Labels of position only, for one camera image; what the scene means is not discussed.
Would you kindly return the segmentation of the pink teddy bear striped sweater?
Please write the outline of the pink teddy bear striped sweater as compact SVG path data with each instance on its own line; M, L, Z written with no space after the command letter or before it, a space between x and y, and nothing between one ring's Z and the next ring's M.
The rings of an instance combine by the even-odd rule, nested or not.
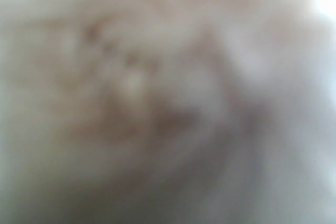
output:
M335 223L335 20L1 0L1 223Z

